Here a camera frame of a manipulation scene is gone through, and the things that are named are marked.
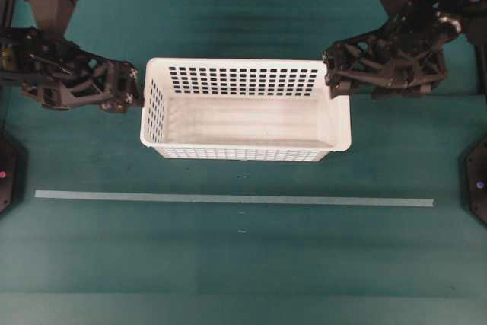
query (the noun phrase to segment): green mat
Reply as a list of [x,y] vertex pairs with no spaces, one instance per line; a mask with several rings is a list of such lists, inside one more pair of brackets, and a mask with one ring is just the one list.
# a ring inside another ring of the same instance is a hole
[[[66,36],[143,77],[155,56],[319,59],[384,19],[377,0],[81,0]],[[14,25],[31,24],[18,2]],[[448,45],[447,62],[438,93],[475,93],[471,46]],[[163,159],[138,139],[140,110],[55,113],[17,89],[5,97],[5,131],[26,163],[0,218],[2,323],[485,323],[487,230],[465,208],[462,160],[487,132],[483,96],[356,95],[352,147],[317,164]],[[434,208],[35,190],[429,198]]]

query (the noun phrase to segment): white plastic basket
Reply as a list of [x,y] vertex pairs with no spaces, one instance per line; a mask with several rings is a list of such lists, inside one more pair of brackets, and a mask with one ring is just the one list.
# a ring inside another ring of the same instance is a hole
[[319,161],[351,143],[320,61],[152,59],[140,139],[166,158]]

